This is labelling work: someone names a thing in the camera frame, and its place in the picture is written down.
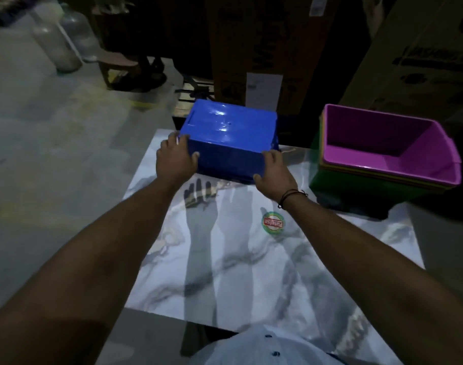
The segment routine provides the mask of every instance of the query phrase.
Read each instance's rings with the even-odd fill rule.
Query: person's left hand
[[[157,150],[157,179],[175,190],[189,180],[198,169],[199,153],[195,152],[189,156],[188,138],[189,135],[181,136],[178,143],[177,132],[173,132],[167,140],[161,142],[161,148]]]

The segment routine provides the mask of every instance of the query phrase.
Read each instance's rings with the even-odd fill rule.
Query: magenta container
[[[452,188],[461,160],[442,126],[430,119],[328,104],[322,162],[349,172],[381,173]]]

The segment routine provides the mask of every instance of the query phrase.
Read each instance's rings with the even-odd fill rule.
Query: bracelet
[[[296,194],[300,194],[300,195],[304,195],[306,197],[308,197],[308,194],[306,192],[304,192],[303,190],[296,190],[296,189],[290,189],[290,190],[287,190],[283,196],[281,197],[281,200],[279,201],[279,205],[278,205],[278,208],[279,209],[283,209],[283,203],[284,201],[286,200],[286,198],[288,198],[290,195],[296,195]]]

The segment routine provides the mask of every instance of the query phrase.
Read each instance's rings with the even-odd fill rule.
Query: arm
[[[196,171],[187,138],[157,151],[157,178],[64,245],[0,309],[0,363],[94,363],[157,238]]]
[[[278,151],[257,189],[278,202],[297,184]],[[463,363],[463,300],[427,272],[303,195],[283,204],[327,269],[405,364]]]

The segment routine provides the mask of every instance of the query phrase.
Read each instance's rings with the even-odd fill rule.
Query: stacked plastic bins
[[[321,117],[315,194],[384,208],[461,183],[461,160],[438,122],[328,104]]]
[[[250,184],[264,174],[262,151],[278,149],[277,113],[196,100],[181,128],[189,153],[198,151],[198,173]]]

